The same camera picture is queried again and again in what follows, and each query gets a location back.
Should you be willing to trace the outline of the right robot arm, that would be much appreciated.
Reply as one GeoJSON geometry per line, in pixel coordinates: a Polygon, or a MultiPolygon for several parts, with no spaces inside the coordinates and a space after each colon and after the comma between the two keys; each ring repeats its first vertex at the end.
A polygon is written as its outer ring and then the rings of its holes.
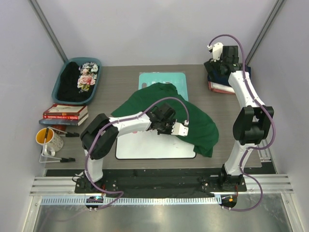
{"type": "Polygon", "coordinates": [[[245,191],[243,167],[248,157],[268,136],[274,109],[258,97],[245,65],[239,62],[238,46],[222,43],[208,45],[212,58],[205,63],[210,78],[224,77],[233,88],[241,107],[233,125],[235,143],[231,154],[218,174],[209,184],[218,191],[245,191]]]}

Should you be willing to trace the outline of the green t-shirt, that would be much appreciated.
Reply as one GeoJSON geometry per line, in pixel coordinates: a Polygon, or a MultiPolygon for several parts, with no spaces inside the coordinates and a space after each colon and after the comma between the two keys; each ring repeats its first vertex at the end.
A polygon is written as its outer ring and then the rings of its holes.
{"type": "Polygon", "coordinates": [[[173,84],[155,83],[137,90],[127,101],[116,108],[111,115],[113,117],[134,115],[143,112],[154,102],[166,97],[180,99],[189,112],[188,135],[185,137],[179,136],[178,138],[193,144],[194,152],[211,158],[213,148],[219,141],[219,132],[216,124],[205,112],[179,95],[173,84]]]}

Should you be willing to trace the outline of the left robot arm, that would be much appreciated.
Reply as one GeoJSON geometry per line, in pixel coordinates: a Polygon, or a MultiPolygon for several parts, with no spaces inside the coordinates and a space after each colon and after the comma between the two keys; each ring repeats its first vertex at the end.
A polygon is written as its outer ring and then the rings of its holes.
{"type": "Polygon", "coordinates": [[[167,103],[149,111],[123,117],[98,115],[81,134],[86,153],[85,176],[92,184],[103,178],[103,158],[118,137],[137,131],[157,131],[157,134],[183,135],[183,124],[174,117],[176,112],[167,103]]]}

